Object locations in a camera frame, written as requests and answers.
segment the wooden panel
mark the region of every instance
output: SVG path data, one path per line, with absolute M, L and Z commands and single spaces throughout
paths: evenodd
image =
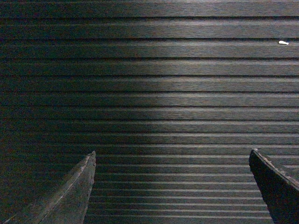
M 84 155 L 88 152 L 96 151 L 97 154 L 114 154 L 114 155 L 172 155 L 172 154 L 185 154 L 185 155 L 246 155 L 253 148 L 262 148 L 263 152 L 268 156 L 281 155 L 281 156 L 297 156 L 299 155 L 298 145 L 192 145 L 192 144 L 67 144 L 67 143 L 47 143 L 47 144 L 30 144 L 30 143 L 14 143 L 13 145 L 0 144 L 4 152 L 10 151 L 18 153 L 32 153 L 37 154 L 80 154 Z
M 6 120 L 0 130 L 101 133 L 299 133 L 299 122 Z
M 228 175 L 219 173 L 219 176 L 200 176 L 200 175 L 188 175 L 188 174 L 175 174 L 175 175 L 116 175 L 116 174 L 97 174 L 97 181 L 125 181 L 125 182 L 150 182 L 150 181 L 192 181 L 192 182 L 255 182 L 252 176 L 246 176 L 245 174 L 241 174 L 240 176 Z M 118 196 L 118 194 L 106 194 L 107 196 Z M 142 194 L 138 193 L 136 195 L 125 195 L 125 196 L 142 196 Z M 152 194 L 152 196 L 174 196 L 174 194 Z
M 101 18 L 167 16 L 297 16 L 299 4 L 289 1 L 22 1 L 3 2 L 0 18 Z
M 65 172 L 70 170 L 74 164 L 73 163 L 55 163 L 55 162 L 19 162 L 18 164 L 13 164 L 8 167 L 7 171 L 19 170 L 26 172 L 40 172 L 40 170 L 45 170 L 45 172 Z M 123 170 L 129 173 L 190 173 L 190 174 L 251 174 L 249 165 L 228 165 L 228 164 L 213 164 L 213 165 L 178 165 L 178 164 L 100 164 L 97 165 L 97 173 L 121 173 Z
M 146 203 L 89 203 L 88 208 L 91 211 L 98 210 L 99 208 L 103 209 L 138 209 L 146 210 L 146 209 L 161 209 L 161 210 L 209 210 L 209 211 L 217 211 L 217 210 L 234 210 L 234 211 L 242 211 L 248 213 L 264 213 L 267 212 L 267 206 L 263 204 L 193 204 L 188 205 L 185 203 L 182 204 L 146 204 Z
M 134 144 L 299 144 L 298 134 L 236 133 L 5 133 L 3 142 Z
M 8 161 L 19 162 L 53 162 L 63 163 L 76 163 L 82 156 L 63 154 L 17 154 L 8 158 Z M 248 156 L 245 155 L 99 155 L 98 160 L 101 164 L 245 164 Z
M 297 60 L 97 60 L 0 63 L 3 76 L 298 76 Z
M 4 93 L 1 105 L 49 106 L 297 106 L 299 94 L 94 94 Z
M 298 121 L 296 108 L 101 108 L 0 106 L 6 119 L 92 119 L 92 120 L 279 120 Z
M 224 196 L 224 197 L 238 197 L 242 194 L 243 197 L 259 197 L 261 192 L 259 190 L 197 190 L 197 189 L 93 189 L 93 195 L 120 195 L 120 196 Z
M 111 203 L 137 203 L 142 201 L 143 203 L 242 203 L 247 200 L 248 203 L 263 204 L 261 197 L 232 197 L 232 198 L 221 198 L 221 197 L 150 197 L 150 196 L 139 196 L 139 197 L 120 197 L 120 196 L 91 196 L 90 202 L 105 202 Z
M 5 91 L 29 92 L 298 92 L 297 78 L 20 78 L 0 77 Z
M 186 222 L 189 223 L 198 223 L 198 222 L 206 222 L 206 223 L 217 223 L 217 224 L 239 224 L 242 222 L 243 224 L 273 224 L 273 221 L 270 217 L 243 217 L 243 216 L 111 216 L 111 215 L 89 215 L 85 217 L 87 222 L 94 223 L 140 223 L 147 224 L 149 222 L 152 223 L 176 223 L 176 224 L 184 224 Z
M 117 209 L 107 209 L 104 210 L 104 212 L 101 212 L 102 215 L 151 215 L 151 216 L 159 216 L 159 215 L 165 215 L 165 216 L 240 216 L 241 212 L 243 211 L 204 211 L 204 210 L 117 210 Z M 255 214 L 250 214 L 244 212 L 242 214 L 244 217 L 252 217 L 252 216 L 260 216 L 268 218 L 269 214 L 265 212 L 256 212 Z
M 96 188 L 119 188 L 119 189 L 240 189 L 258 190 L 254 182 L 95 182 Z
M 289 46 L 278 41 L 114 41 L 19 43 L 0 46 L 0 58 L 294 58 L 299 42 Z
M 298 38 L 297 20 L 143 19 L 8 23 L 0 26 L 2 39 L 111 38 Z

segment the slatted wall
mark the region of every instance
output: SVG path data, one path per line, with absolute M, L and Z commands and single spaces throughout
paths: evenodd
M 86 223 L 271 224 L 248 157 L 299 167 L 298 15 L 296 0 L 1 2 L 1 218 L 95 150 Z

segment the dark pointed object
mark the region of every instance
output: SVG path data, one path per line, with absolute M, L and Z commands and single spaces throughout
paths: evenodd
M 95 151 L 88 154 L 61 184 L 5 224 L 82 224 L 94 183 Z
M 251 151 L 250 170 L 276 224 L 299 224 L 298 173 L 278 161 Z

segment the horizontal slat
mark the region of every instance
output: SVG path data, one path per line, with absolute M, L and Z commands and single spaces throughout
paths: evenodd
M 93 94 L 4 93 L 1 105 L 55 106 L 297 106 L 299 94 Z
M 260 60 L 144 60 L 0 63 L 5 76 L 297 76 L 299 62 Z
M 298 134 L 236 133 L 5 133 L 3 142 L 134 144 L 299 144 Z
M 244 190 L 257 190 L 258 189 L 256 183 L 254 183 L 254 182 L 153 182 L 153 181 L 151 181 L 151 182 L 99 182 L 99 181 L 97 181 L 94 185 L 94 188 L 244 189 Z
M 4 120 L 0 130 L 115 133 L 299 133 L 299 122 Z
M 246 176 L 246 174 L 241 175 L 225 175 L 219 173 L 219 176 L 214 175 L 190 175 L 190 174 L 139 174 L 139 175 L 116 175 L 116 174 L 96 174 L 95 181 L 198 181 L 198 182 L 255 182 L 253 176 Z
M 298 92 L 297 78 L 8 78 L 0 77 L 2 91 L 29 92 Z
M 173 224 L 186 224 L 186 223 L 217 223 L 217 224 L 273 224 L 271 218 L 267 217 L 243 217 L 243 216 L 111 216 L 111 215 L 93 215 L 86 216 L 85 221 L 88 223 L 173 223 Z
M 295 58 L 299 42 L 278 41 L 129 41 L 73 44 L 51 43 L 0 46 L 1 58 Z
M 64 1 L 3 2 L 0 18 L 101 18 L 166 16 L 297 16 L 299 3 L 285 1 Z
M 91 210 L 98 209 L 157 209 L 157 210 L 241 210 L 244 212 L 268 212 L 266 204 L 212 204 L 212 203 L 92 203 L 88 204 L 88 208 Z
M 74 164 L 71 163 L 23 163 L 21 161 L 14 162 L 4 162 L 2 163 L 7 167 L 7 173 L 13 171 L 22 171 L 22 172 L 38 172 L 40 170 L 45 170 L 45 172 L 67 172 L 71 170 Z M 190 173 L 190 174 L 202 174 L 202 173 L 236 173 L 236 174 L 251 174 L 250 168 L 248 165 L 134 165 L 134 164 L 97 164 L 97 172 L 110 172 L 110 173 L 120 173 L 126 170 L 129 173 Z
M 262 197 L 120 197 L 120 196 L 90 196 L 90 202 L 110 203 L 256 203 L 264 204 Z
M 292 165 L 298 162 L 299 156 L 270 156 L 278 159 L 280 163 Z M 19 162 L 55 162 L 55 163 L 78 163 L 81 155 L 65 154 L 11 154 L 7 161 Z M 248 164 L 248 155 L 98 155 L 101 164 Z
M 262 149 L 267 155 L 299 155 L 299 145 L 180 145 L 180 144 L 67 144 L 43 143 L 30 144 L 18 143 L 13 145 L 1 144 L 3 152 L 18 152 L 43 154 L 81 154 L 85 155 L 96 151 L 101 154 L 138 154 L 138 155 L 166 155 L 166 154 L 201 154 L 201 155 L 249 155 L 253 148 Z
M 190 210 L 90 210 L 89 214 L 101 214 L 101 215 L 164 215 L 164 216 L 244 216 L 244 217 L 269 217 L 268 213 L 265 212 L 255 212 L 255 213 L 246 213 L 242 211 L 190 211 Z
M 296 108 L 82 108 L 0 106 L 7 119 L 299 120 Z
M 33 176 L 25 175 L 23 178 L 28 178 L 27 180 L 24 180 L 25 182 L 33 181 L 33 180 L 49 180 L 49 181 L 59 181 L 62 178 L 62 175 L 48 175 L 45 177 L 42 177 L 41 175 L 37 175 L 35 172 L 31 173 Z M 5 176 L 7 182 L 12 182 L 15 180 L 15 178 L 21 178 L 21 174 L 14 174 L 10 173 L 10 175 Z M 141 175 L 116 175 L 116 174 L 96 174 L 95 175 L 95 181 L 101 182 L 101 181 L 116 181 L 116 182 L 163 182 L 163 181 L 170 181 L 170 182 L 253 182 L 255 183 L 254 177 L 252 175 L 246 174 L 240 174 L 240 175 L 190 175 L 190 174 L 163 174 L 163 175 L 157 175 L 157 174 L 141 174 Z
M 214 196 L 261 197 L 259 190 L 197 190 L 197 189 L 93 189 L 93 195 L 103 196 Z
M 297 20 L 147 19 L 35 21 L 0 26 L 3 40 L 110 38 L 298 38 Z

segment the small white object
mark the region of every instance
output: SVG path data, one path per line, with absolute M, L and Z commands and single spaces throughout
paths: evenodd
M 289 45 L 289 43 L 284 42 L 284 41 L 279 41 L 278 43 L 279 43 L 279 44 L 284 44 L 284 45 Z

